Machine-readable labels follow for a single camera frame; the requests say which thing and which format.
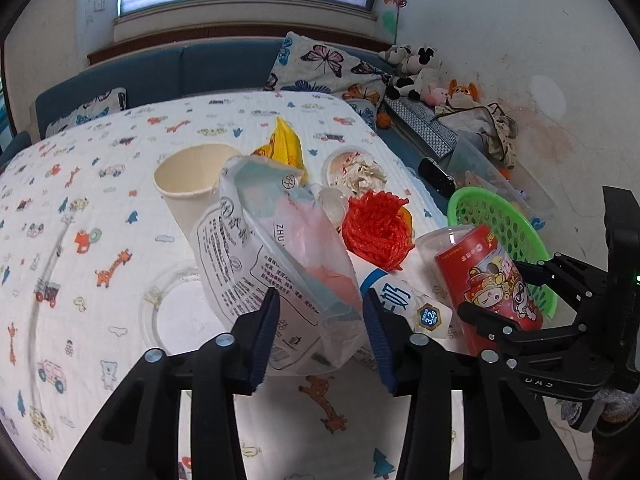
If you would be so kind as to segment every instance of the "green plastic basket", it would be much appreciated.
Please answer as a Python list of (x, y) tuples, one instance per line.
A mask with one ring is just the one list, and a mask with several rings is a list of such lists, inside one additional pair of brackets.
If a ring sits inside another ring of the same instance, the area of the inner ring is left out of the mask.
[[(550, 260), (545, 245), (529, 221), (502, 197), (481, 187), (457, 190), (447, 208), (449, 225), (487, 224), (512, 260), (530, 264)], [(529, 291), (540, 311), (552, 318), (558, 297), (548, 286), (529, 285)]]

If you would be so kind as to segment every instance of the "metal screw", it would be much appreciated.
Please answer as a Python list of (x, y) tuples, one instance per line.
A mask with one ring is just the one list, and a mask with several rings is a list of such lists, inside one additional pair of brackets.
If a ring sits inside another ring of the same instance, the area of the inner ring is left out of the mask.
[(416, 346), (425, 346), (429, 343), (429, 336), (420, 332), (414, 332), (409, 336), (409, 343)]
[(156, 363), (160, 359), (162, 359), (164, 352), (162, 352), (159, 348), (152, 348), (151, 350), (147, 350), (145, 352), (145, 361), (147, 363)]
[(498, 359), (500, 358), (496, 352), (488, 349), (482, 350), (482, 352), (480, 353), (480, 357), (488, 363), (497, 363)]
[(216, 337), (216, 345), (218, 346), (230, 346), (236, 342), (236, 338), (229, 333), (220, 334)]

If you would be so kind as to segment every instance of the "beige cloth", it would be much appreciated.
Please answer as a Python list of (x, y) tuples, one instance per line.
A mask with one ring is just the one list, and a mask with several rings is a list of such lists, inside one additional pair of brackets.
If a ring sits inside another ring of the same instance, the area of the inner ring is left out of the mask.
[(498, 103), (481, 105), (472, 102), (469, 108), (436, 106), (440, 124), (453, 132), (464, 131), (479, 134), (485, 152), (504, 163), (507, 168), (516, 165), (516, 149), (513, 139), (518, 135), (516, 121), (505, 115)]

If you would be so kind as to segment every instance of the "storage box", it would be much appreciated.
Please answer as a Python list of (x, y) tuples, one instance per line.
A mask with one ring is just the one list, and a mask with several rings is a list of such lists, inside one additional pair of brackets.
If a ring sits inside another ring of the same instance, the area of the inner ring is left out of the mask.
[(463, 136), (458, 136), (446, 171), (456, 180), (457, 188), (478, 186), (498, 194), (523, 213), (537, 231), (556, 216), (558, 207), (526, 168), (518, 163), (510, 170), (510, 179), (505, 179)]

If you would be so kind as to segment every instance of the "plastic bag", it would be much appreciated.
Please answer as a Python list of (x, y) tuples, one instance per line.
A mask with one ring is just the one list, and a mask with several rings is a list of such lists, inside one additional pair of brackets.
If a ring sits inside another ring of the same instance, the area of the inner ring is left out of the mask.
[(353, 265), (302, 176), (261, 156), (230, 158), (191, 232), (207, 299), (227, 329), (269, 286), (280, 292), (270, 375), (335, 370), (366, 341)]

